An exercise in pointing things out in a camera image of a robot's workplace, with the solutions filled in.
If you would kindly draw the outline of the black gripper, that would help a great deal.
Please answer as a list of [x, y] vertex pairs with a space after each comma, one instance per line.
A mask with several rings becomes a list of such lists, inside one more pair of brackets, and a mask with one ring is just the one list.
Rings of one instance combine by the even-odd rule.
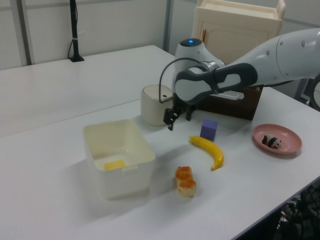
[[167, 125], [167, 128], [172, 131], [174, 122], [178, 118], [178, 115], [186, 113], [185, 119], [190, 121], [192, 119], [193, 112], [197, 109], [197, 103], [187, 103], [180, 99], [176, 93], [173, 94], [173, 107], [166, 108], [164, 111], [163, 122]]

